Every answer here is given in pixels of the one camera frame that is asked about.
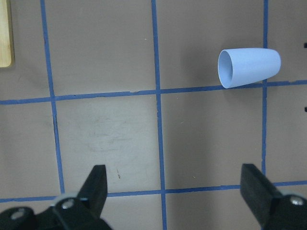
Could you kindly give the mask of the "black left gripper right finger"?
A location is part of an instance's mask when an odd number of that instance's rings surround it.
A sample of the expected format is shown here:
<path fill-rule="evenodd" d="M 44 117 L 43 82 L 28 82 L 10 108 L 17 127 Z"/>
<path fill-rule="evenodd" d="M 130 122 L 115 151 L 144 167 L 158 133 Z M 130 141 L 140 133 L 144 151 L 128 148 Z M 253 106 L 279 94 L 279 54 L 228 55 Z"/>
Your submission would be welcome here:
<path fill-rule="evenodd" d="M 269 225 L 283 194 L 251 163 L 241 167 L 240 193 L 260 225 Z"/>

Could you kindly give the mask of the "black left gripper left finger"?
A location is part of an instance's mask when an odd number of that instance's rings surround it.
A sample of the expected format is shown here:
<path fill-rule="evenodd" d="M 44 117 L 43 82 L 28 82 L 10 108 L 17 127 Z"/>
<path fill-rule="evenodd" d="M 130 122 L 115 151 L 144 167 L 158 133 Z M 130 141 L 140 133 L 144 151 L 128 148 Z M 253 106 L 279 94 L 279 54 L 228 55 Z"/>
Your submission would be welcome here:
<path fill-rule="evenodd" d="M 107 197 L 106 166 L 95 165 L 74 199 L 75 219 L 98 219 Z"/>

